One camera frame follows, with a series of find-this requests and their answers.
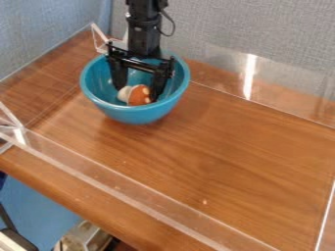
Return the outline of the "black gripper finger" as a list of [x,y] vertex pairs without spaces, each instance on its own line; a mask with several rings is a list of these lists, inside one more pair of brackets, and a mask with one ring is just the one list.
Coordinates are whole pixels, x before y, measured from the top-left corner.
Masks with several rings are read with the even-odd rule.
[[121,90],[127,84],[129,68],[123,66],[121,61],[110,61],[109,64],[114,87]]
[[169,81],[169,74],[166,71],[157,71],[154,73],[153,84],[151,84],[151,100],[158,101],[159,96],[163,94]]

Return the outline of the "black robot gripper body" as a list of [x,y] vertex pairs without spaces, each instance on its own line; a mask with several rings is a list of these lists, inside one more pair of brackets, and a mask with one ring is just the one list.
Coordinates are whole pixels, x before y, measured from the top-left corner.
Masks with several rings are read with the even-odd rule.
[[129,31],[129,49],[123,50],[113,45],[107,46],[107,61],[121,61],[129,69],[137,69],[150,74],[166,71],[171,76],[174,58],[162,55],[162,36],[170,37],[171,33],[163,32],[163,18],[173,18],[166,12],[169,0],[126,0],[129,13],[126,16]]

